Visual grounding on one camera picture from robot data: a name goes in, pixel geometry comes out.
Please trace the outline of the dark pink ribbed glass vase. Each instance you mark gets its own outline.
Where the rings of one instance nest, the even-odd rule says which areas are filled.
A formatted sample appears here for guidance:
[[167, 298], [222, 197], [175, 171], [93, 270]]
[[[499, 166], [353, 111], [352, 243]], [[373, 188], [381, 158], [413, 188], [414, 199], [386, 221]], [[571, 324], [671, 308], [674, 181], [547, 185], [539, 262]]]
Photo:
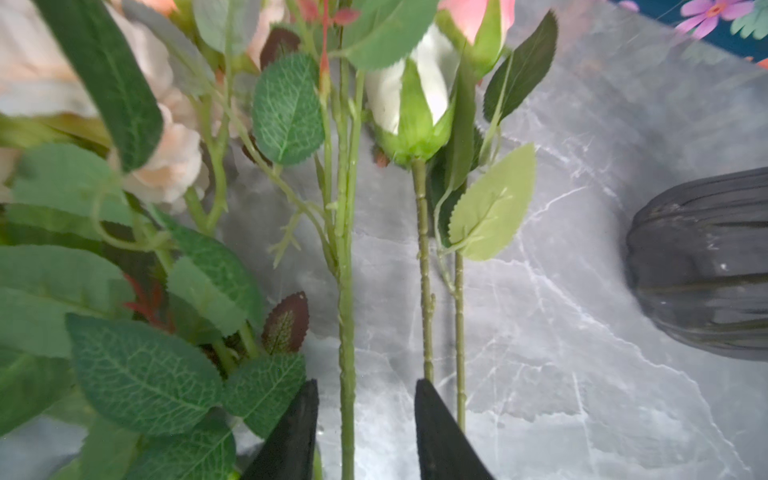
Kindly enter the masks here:
[[628, 283], [672, 339], [741, 360], [767, 359], [767, 170], [672, 187], [634, 216]]

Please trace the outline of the pink rosebud stem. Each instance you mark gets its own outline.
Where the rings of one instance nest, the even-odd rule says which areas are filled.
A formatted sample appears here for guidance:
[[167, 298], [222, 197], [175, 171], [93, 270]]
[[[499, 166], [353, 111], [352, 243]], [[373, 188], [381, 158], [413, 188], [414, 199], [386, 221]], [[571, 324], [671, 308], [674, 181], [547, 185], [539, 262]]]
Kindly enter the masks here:
[[547, 10], [518, 45], [507, 42], [513, 1], [443, 1], [437, 25], [459, 53], [451, 136], [429, 173], [435, 259], [454, 306], [456, 418], [466, 427], [465, 263], [496, 257], [514, 239], [533, 196], [532, 144], [501, 153], [501, 127], [549, 73], [560, 25]]

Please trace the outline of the white rosebud stem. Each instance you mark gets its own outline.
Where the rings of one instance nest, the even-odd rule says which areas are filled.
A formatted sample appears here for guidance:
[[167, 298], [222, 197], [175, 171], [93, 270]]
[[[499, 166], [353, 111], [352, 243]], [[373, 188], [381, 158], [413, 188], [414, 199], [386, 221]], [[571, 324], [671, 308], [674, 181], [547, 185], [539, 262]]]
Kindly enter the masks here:
[[399, 168], [410, 173], [416, 202], [420, 269], [424, 377], [434, 377], [430, 284], [427, 163], [447, 144], [455, 101], [452, 87], [460, 54], [437, 25], [429, 27], [414, 50], [365, 80], [377, 146]]

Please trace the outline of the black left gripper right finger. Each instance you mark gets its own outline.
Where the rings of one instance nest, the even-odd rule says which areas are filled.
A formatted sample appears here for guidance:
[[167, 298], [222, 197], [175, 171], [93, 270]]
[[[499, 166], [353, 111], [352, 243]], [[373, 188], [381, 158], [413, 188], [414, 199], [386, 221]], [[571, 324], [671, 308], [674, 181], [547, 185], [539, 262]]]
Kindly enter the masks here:
[[493, 479], [428, 379], [416, 383], [415, 423], [422, 479]]

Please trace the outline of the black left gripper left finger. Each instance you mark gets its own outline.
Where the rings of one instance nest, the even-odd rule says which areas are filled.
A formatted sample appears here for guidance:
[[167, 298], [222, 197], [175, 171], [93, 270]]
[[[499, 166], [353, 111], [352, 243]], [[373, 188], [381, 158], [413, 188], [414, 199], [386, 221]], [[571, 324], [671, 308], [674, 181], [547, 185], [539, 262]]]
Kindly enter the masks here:
[[319, 479], [315, 467], [318, 409], [317, 381], [307, 380], [240, 478]]

